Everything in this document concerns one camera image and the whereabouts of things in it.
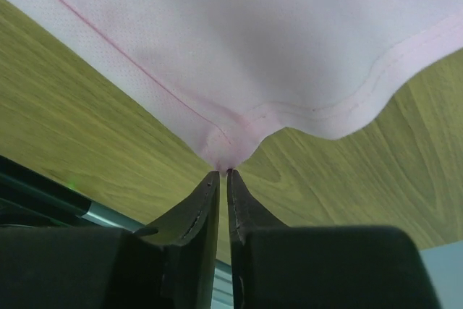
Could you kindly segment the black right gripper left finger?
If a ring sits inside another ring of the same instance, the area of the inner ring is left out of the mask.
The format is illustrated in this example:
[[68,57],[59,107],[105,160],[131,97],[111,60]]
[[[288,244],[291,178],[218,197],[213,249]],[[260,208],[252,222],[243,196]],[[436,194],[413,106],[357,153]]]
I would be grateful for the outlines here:
[[111,227],[1,230],[3,308],[209,308],[220,177],[130,232]]

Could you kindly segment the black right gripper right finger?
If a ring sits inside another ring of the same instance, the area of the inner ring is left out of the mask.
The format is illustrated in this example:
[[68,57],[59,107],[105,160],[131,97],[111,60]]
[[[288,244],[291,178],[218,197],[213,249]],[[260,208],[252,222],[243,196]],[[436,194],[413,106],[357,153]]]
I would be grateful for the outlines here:
[[419,251],[390,226],[289,227],[227,174],[234,307],[439,308]]

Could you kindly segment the light pink t shirt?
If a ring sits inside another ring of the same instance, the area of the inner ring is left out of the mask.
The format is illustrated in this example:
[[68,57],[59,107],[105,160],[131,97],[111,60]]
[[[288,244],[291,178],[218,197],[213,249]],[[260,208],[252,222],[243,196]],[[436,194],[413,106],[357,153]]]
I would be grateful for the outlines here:
[[7,0],[218,170],[339,139],[462,47],[462,0]]

